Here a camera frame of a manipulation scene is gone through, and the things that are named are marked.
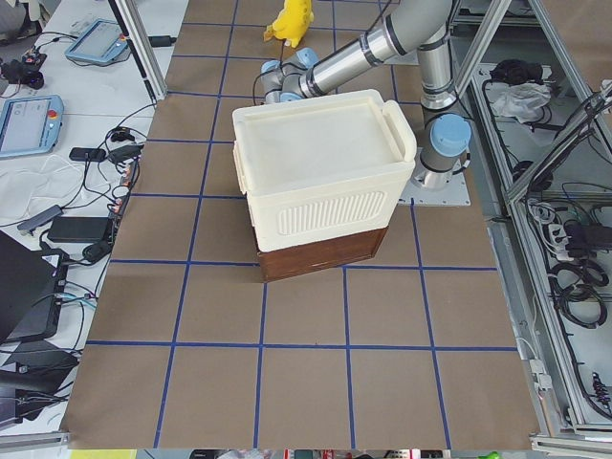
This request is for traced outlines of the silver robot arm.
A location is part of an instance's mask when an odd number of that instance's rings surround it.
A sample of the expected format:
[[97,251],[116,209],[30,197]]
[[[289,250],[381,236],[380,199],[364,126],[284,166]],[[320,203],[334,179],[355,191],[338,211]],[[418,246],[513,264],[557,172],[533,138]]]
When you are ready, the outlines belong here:
[[312,3],[286,1],[264,39],[277,38],[295,52],[262,65],[258,79],[264,102],[325,96],[371,69],[414,52],[421,69],[423,111],[443,113],[461,97],[449,44],[455,10],[453,1],[401,1],[357,38],[320,58],[308,47],[297,47],[314,21]]

